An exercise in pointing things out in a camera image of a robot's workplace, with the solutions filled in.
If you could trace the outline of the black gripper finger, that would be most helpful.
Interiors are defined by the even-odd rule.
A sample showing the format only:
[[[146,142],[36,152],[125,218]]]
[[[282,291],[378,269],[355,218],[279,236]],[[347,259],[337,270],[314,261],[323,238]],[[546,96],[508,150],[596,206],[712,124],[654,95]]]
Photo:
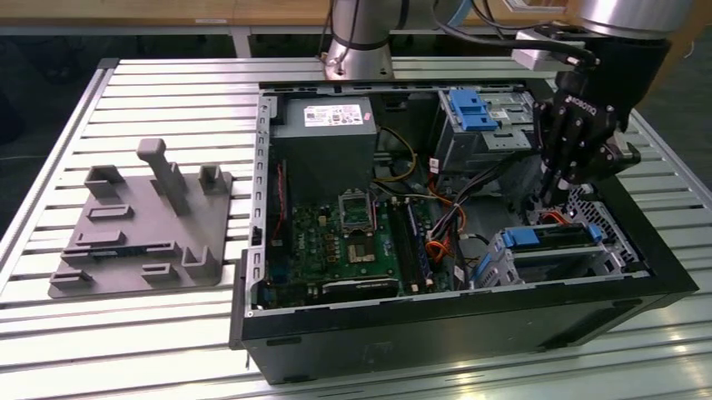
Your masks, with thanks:
[[[542,161],[542,178],[538,197],[542,204],[564,204],[569,198],[572,142],[569,140],[570,105],[564,101],[546,101],[534,106],[534,131]]]
[[[562,149],[554,152],[554,162],[549,168],[550,203],[565,203],[573,188],[605,180],[641,161],[640,151],[624,139],[618,130],[589,151],[585,151],[580,144],[564,145]]]

